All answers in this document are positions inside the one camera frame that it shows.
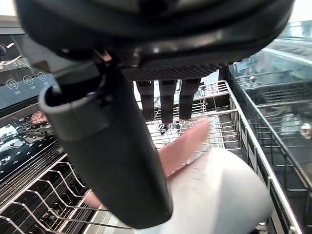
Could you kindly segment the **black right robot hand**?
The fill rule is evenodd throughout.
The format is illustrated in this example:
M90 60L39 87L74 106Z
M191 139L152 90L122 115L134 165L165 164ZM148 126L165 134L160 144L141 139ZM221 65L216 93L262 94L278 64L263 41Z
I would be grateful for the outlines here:
M131 81L162 80L182 92L191 114L203 72L241 61L285 28L291 0L17 0L19 22L43 52L56 85L39 106L71 162L104 205L126 225L145 229L170 219L173 201Z

